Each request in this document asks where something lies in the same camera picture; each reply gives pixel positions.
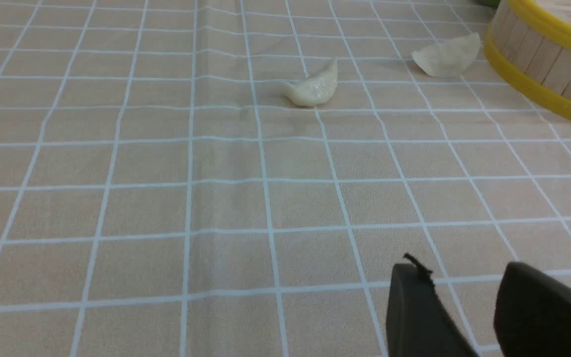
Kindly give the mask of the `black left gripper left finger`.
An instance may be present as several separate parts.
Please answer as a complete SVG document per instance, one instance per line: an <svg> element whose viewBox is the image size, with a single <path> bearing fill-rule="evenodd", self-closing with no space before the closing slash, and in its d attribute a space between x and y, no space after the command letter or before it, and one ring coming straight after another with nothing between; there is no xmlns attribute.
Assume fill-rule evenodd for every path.
<svg viewBox="0 0 571 357"><path fill-rule="evenodd" d="M442 304L433 271L410 253L392 269L386 318L391 357L476 357Z"/></svg>

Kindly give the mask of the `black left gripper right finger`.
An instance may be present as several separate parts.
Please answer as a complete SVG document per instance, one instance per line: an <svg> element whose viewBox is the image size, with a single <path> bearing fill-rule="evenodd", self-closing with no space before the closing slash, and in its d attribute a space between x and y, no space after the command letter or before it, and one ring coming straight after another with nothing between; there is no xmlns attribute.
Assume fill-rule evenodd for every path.
<svg viewBox="0 0 571 357"><path fill-rule="evenodd" d="M510 262L498 289L494 331L506 357L571 357L571 287Z"/></svg>

